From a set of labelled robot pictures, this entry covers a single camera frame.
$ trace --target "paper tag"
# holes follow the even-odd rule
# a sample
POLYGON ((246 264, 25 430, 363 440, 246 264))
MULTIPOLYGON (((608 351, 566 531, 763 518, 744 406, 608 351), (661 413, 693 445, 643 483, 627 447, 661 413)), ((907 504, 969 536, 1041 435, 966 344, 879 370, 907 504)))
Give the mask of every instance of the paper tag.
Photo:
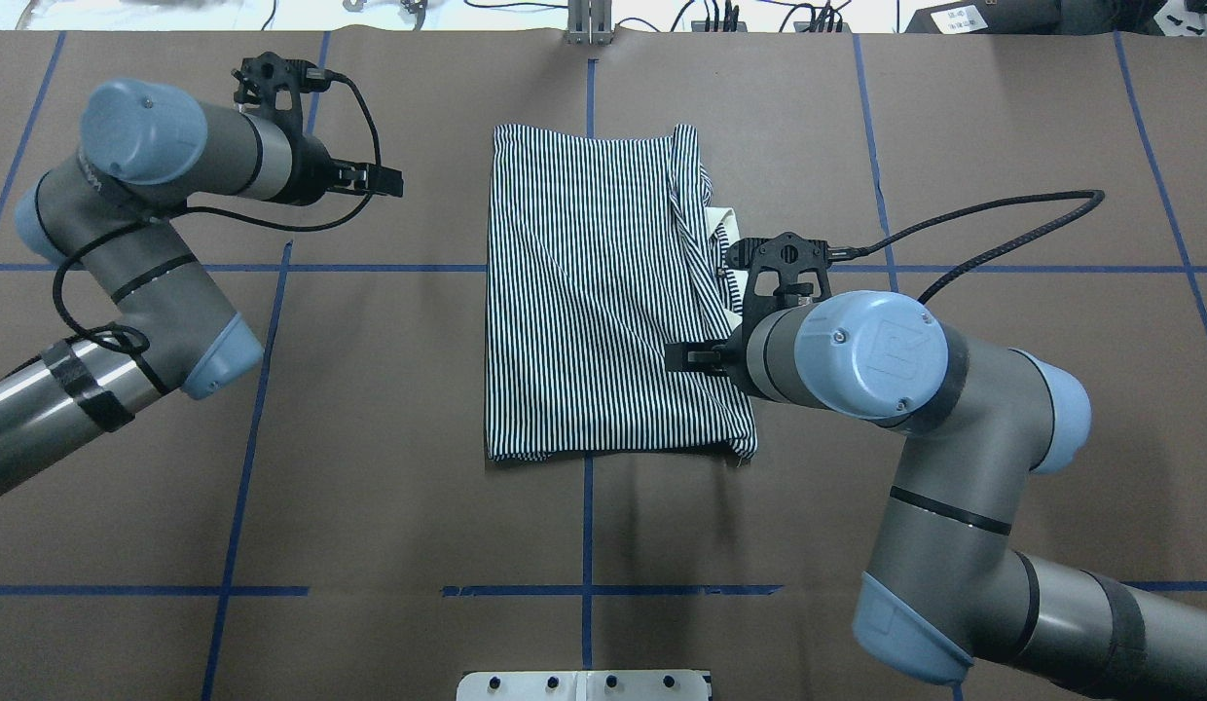
POLYGON ((941 12, 932 12, 928 16, 937 23, 937 28, 941 30, 941 34, 966 34, 968 31, 981 30, 981 28, 989 28, 989 23, 985 22, 980 8, 974 5, 941 10, 941 12))

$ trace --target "black and white striped fabric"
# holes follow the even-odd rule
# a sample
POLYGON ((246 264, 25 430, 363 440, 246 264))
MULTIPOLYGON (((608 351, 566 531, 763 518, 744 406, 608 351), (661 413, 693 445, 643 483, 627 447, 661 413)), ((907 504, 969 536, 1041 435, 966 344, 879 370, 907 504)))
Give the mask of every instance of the black and white striped fabric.
POLYGON ((496 129, 489 456, 722 443, 753 456, 746 396, 725 378, 663 369, 666 343, 731 331, 710 197, 689 125, 661 139, 496 129))

